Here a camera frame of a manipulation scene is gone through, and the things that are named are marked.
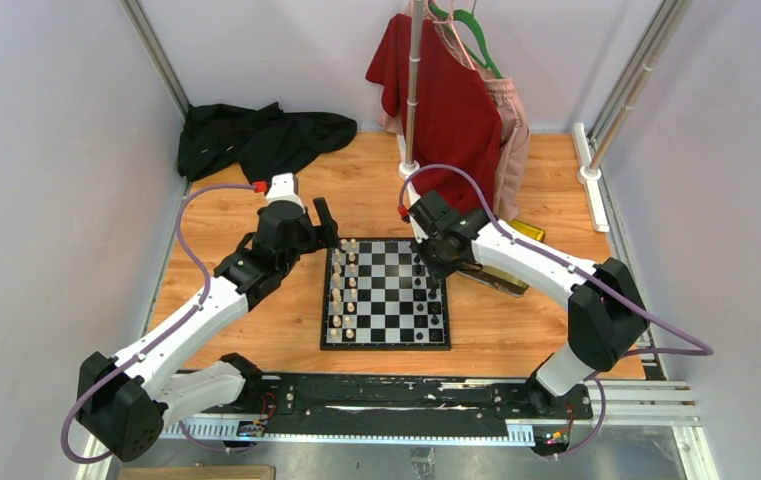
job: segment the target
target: red connector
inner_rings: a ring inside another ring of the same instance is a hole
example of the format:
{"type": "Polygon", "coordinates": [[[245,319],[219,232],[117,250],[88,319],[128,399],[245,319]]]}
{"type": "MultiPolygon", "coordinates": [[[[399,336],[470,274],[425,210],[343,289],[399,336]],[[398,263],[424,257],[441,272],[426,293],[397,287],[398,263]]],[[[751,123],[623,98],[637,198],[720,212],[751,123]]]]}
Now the red connector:
{"type": "Polygon", "coordinates": [[[401,220],[409,223],[409,210],[403,205],[398,205],[398,213],[401,215],[401,220]]]}

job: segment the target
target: chessboard border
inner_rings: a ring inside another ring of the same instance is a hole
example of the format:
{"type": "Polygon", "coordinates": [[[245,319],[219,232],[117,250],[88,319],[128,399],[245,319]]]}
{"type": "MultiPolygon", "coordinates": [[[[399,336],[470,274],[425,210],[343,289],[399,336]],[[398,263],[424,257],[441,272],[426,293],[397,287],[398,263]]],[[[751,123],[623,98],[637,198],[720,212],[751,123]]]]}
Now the chessboard border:
{"type": "MultiPolygon", "coordinates": [[[[390,242],[390,241],[396,241],[396,242],[404,242],[409,241],[411,244],[415,242],[414,237],[340,237],[340,238],[346,238],[350,240],[351,238],[355,239],[357,242],[360,241],[384,241],[384,242],[390,242]]],[[[415,254],[415,249],[411,247],[411,250],[413,254],[415,254]]],[[[338,343],[338,344],[329,344],[325,342],[324,340],[327,338],[327,318],[329,317],[329,310],[330,310],[330,282],[332,279],[330,278],[332,276],[332,269],[330,268],[330,265],[332,265],[333,262],[333,248],[327,249],[327,255],[324,259],[324,283],[322,284],[322,292],[321,292],[321,338],[319,339],[319,344],[321,346],[321,350],[335,350],[335,351],[421,351],[421,350],[429,350],[429,351],[446,351],[451,349],[451,311],[448,309],[448,282],[447,279],[440,280],[441,282],[441,292],[442,292],[442,330],[445,332],[445,339],[442,343],[391,343],[387,345],[383,344],[372,344],[372,343],[356,343],[356,342],[348,342],[348,343],[338,343]]]]}

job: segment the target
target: hanging clothes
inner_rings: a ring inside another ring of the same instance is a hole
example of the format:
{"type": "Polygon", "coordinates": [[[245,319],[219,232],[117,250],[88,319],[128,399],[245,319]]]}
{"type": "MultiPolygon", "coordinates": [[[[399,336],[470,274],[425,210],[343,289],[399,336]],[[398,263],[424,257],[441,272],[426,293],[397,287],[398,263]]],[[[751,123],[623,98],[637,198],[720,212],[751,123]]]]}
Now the hanging clothes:
{"type": "MultiPolygon", "coordinates": [[[[406,126],[409,47],[412,19],[395,15],[368,67],[365,78],[383,86],[381,104],[406,126]]],[[[413,158],[421,165],[445,163],[465,170],[483,191],[489,208],[495,197],[495,171],[501,143],[501,117],[480,75],[448,52],[432,22],[425,20],[418,70],[418,107],[413,158]]],[[[459,175],[432,170],[419,174],[419,193],[436,190],[461,213],[480,207],[477,194],[459,175]]]]}
{"type": "MultiPolygon", "coordinates": [[[[411,2],[407,6],[405,14],[407,16],[412,15],[411,2]]],[[[430,11],[428,2],[424,4],[424,18],[433,22],[439,20],[430,11]]],[[[515,82],[511,77],[495,78],[492,70],[472,63],[471,58],[466,54],[455,35],[448,32],[441,24],[434,23],[432,29],[436,31],[442,44],[460,65],[474,69],[480,75],[498,110],[498,114],[501,116],[501,155],[495,169],[495,196],[492,211],[500,218],[514,219],[518,216],[519,211],[516,195],[521,188],[524,167],[530,153],[530,127],[527,123],[524,106],[518,97],[515,82]]],[[[390,116],[383,111],[380,113],[378,122],[387,132],[403,135],[404,130],[400,117],[390,116]]]]}
{"type": "Polygon", "coordinates": [[[354,120],[325,112],[284,113],[279,104],[253,110],[231,105],[191,107],[180,134],[177,171],[191,181],[235,162],[249,182],[297,173],[319,154],[346,147],[354,120]]]}

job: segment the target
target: robotic arm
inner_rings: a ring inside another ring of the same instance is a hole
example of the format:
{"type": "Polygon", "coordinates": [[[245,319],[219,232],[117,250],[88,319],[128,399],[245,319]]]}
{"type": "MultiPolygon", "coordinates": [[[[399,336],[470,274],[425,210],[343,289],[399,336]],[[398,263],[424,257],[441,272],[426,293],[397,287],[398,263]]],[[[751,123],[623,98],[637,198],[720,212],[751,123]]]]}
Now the robotic arm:
{"type": "MultiPolygon", "coordinates": [[[[533,248],[519,245],[504,236],[483,210],[462,216],[435,191],[415,202],[408,214],[418,227],[414,226],[419,236],[416,250],[432,276],[445,278],[467,264],[495,267],[541,290],[568,312],[568,341],[527,382],[526,400],[543,416],[564,409],[561,397],[579,382],[612,369],[648,328],[646,320],[577,272],[577,268],[594,272],[598,280],[644,308],[630,271],[614,258],[598,265],[532,239],[519,241],[533,248]]],[[[511,230],[502,221],[498,226],[511,230]]]]}
{"type": "Polygon", "coordinates": [[[257,231],[245,235],[215,268],[208,292],[198,291],[159,327],[111,358],[95,352],[81,365],[79,396],[121,365],[135,362],[100,388],[76,416],[122,461],[143,454],[165,425],[215,405],[249,407],[259,397],[262,372],[237,354],[189,375],[173,375],[215,334],[279,288],[301,255],[337,244],[338,226],[326,201],[314,200],[321,224],[313,226],[297,187],[291,174],[272,179],[257,231]],[[198,311],[191,317],[183,313],[192,309],[198,311]],[[160,338],[155,348],[142,353],[160,338]]]}

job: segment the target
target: gray floor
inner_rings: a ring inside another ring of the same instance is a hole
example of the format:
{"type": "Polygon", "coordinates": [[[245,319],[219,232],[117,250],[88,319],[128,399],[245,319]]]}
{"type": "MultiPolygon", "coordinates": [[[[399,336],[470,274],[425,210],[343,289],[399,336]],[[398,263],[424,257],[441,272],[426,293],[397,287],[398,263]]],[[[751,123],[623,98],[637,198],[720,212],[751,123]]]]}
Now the gray floor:
{"type": "MultiPolygon", "coordinates": [[[[579,441],[588,431],[575,427],[579,441]]],[[[411,447],[323,443],[260,444],[250,452],[225,455],[181,440],[161,440],[125,466],[273,465],[278,480],[452,480],[452,479],[680,479],[686,478],[666,427],[610,427],[575,455],[552,464],[526,448],[411,447]]],[[[115,478],[115,465],[109,478],[115,478]]]]}

